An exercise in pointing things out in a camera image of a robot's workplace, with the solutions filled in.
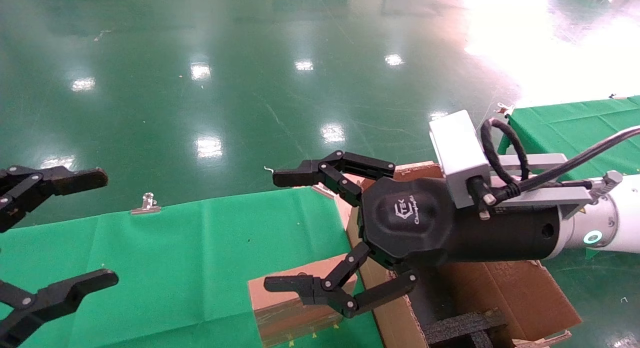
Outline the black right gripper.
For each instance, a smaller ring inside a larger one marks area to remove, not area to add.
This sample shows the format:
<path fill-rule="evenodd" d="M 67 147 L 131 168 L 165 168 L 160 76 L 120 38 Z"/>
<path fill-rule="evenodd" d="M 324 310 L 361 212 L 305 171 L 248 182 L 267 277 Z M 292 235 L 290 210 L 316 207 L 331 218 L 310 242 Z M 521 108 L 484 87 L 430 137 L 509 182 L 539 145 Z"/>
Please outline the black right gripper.
<path fill-rule="evenodd" d="M 490 212 L 483 220 L 475 206 L 456 207 L 444 179 L 392 179 L 390 161 L 336 150 L 322 159 L 303 160 L 295 169 L 274 170 L 277 187 L 322 184 L 352 207 L 359 207 L 359 235 L 364 242 L 340 261 L 327 277 L 267 276 L 270 293 L 296 293 L 303 305 L 328 306 L 354 318 L 407 295 L 418 282 L 408 270 L 361 293 L 345 291 L 368 257 L 387 269 L 448 263 L 543 260 L 559 240 L 557 207 L 526 207 Z M 373 180 L 362 188 L 345 174 Z"/>

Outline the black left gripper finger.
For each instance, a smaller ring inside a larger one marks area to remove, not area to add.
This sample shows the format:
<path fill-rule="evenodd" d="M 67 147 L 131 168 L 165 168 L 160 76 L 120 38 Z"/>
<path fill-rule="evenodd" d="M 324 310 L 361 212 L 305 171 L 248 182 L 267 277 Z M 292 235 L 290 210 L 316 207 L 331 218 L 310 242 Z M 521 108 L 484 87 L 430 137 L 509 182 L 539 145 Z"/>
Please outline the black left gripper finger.
<path fill-rule="evenodd" d="M 51 196 L 74 195 L 108 184 L 102 168 L 71 171 L 65 166 L 34 169 L 13 165 L 0 171 L 0 232 L 14 228 Z"/>
<path fill-rule="evenodd" d="M 0 300 L 12 310 L 1 320 L 1 346 L 20 347 L 46 323 L 76 313 L 87 295 L 118 283 L 118 275 L 105 268 L 60 280 L 36 293 L 2 280 Z"/>

